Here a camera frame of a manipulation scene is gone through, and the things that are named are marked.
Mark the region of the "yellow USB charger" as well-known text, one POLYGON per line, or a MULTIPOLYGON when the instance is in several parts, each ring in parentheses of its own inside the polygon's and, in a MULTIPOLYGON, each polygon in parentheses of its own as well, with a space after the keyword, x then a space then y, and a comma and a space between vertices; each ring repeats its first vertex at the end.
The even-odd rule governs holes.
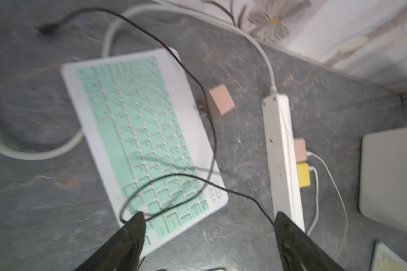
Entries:
POLYGON ((310 167, 307 163, 297 164, 299 187, 309 187, 311 185, 310 167))

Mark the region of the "white power strip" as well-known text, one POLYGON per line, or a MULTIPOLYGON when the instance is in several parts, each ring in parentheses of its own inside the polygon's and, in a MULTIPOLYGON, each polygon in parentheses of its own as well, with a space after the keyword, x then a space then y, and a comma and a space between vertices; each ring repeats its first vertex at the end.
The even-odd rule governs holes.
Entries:
POLYGON ((285 213, 305 230, 289 99, 272 93, 262 110, 273 213, 285 213))

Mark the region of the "green white keyboard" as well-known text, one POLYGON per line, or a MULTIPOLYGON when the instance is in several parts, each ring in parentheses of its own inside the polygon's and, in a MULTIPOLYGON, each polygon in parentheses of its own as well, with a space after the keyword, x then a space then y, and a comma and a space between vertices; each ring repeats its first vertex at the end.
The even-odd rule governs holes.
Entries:
POLYGON ((64 64, 61 75, 114 212, 147 218, 142 255, 228 203, 174 49, 64 64))

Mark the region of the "blue lid storage box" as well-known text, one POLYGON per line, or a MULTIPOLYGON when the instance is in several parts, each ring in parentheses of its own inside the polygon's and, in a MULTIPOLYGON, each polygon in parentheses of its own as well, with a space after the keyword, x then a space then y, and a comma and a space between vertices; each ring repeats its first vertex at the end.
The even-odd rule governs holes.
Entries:
POLYGON ((369 219, 407 232, 407 127, 363 137, 359 210, 369 219))

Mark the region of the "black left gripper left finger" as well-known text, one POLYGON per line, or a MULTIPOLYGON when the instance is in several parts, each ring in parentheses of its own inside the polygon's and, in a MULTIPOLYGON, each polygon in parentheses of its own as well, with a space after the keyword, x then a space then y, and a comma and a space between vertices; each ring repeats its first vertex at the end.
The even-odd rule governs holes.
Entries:
POLYGON ((146 237, 144 213, 137 212, 77 271, 137 271, 146 237))

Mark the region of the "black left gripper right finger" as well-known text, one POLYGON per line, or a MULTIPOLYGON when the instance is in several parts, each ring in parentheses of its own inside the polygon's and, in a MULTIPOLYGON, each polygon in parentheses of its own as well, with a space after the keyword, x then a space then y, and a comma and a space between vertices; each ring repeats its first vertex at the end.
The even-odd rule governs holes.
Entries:
POLYGON ((273 227, 283 270, 343 271, 285 213, 277 213, 273 227))

